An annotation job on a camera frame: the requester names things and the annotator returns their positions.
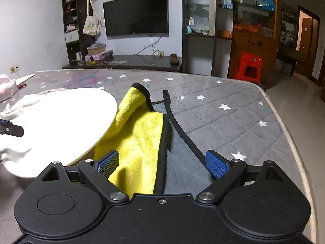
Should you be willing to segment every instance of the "gray quilted mattress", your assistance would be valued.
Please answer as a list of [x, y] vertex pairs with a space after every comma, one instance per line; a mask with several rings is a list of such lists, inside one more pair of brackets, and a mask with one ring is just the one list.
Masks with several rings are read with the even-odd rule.
[[[96, 87], [110, 92], [119, 103], [135, 82], [150, 91], [152, 101], [163, 99], [162, 90], [169, 91], [176, 120], [203, 154], [213, 149], [227, 159], [239, 158], [254, 165], [274, 160], [311, 202], [303, 165], [284, 123], [266, 94], [251, 83], [142, 70], [45, 71], [30, 78], [25, 89], [0, 103], [0, 111], [26, 94], [55, 88]], [[9, 244], [19, 236], [13, 206], [23, 190], [3, 166], [0, 178], [0, 243]], [[304, 233], [312, 240], [316, 236], [314, 213]]]

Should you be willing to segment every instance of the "tiled floor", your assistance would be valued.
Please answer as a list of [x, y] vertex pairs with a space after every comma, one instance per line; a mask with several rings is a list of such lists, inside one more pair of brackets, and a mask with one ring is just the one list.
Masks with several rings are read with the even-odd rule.
[[281, 75], [267, 90], [270, 100], [289, 129], [311, 177], [316, 201], [318, 242], [325, 243], [325, 103], [320, 88], [305, 77]]

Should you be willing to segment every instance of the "canvas tote bag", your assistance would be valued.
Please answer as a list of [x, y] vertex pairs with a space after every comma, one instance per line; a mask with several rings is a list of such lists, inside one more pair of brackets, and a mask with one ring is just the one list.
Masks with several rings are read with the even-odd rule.
[[[89, 15], [89, 2], [90, 2], [90, 6], [93, 9], [93, 16]], [[85, 35], [94, 36], [97, 35], [99, 32], [100, 32], [100, 27], [98, 25], [98, 18], [96, 15], [96, 11], [93, 7], [92, 1], [87, 0], [87, 18], [83, 27], [83, 33]]]

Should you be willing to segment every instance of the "doorway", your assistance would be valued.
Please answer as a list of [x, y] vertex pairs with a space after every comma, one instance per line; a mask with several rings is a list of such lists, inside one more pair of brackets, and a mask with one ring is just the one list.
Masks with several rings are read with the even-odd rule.
[[295, 73], [317, 83], [312, 73], [317, 53], [320, 18], [300, 6], [298, 6], [298, 15], [296, 49], [299, 51], [300, 59], [297, 61]]

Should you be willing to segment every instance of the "red plastic stool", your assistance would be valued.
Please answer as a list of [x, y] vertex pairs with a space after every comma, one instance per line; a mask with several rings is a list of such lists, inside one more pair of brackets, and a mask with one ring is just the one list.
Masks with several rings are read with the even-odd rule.
[[261, 82], [262, 59], [258, 55], [241, 52], [236, 79], [248, 82]]

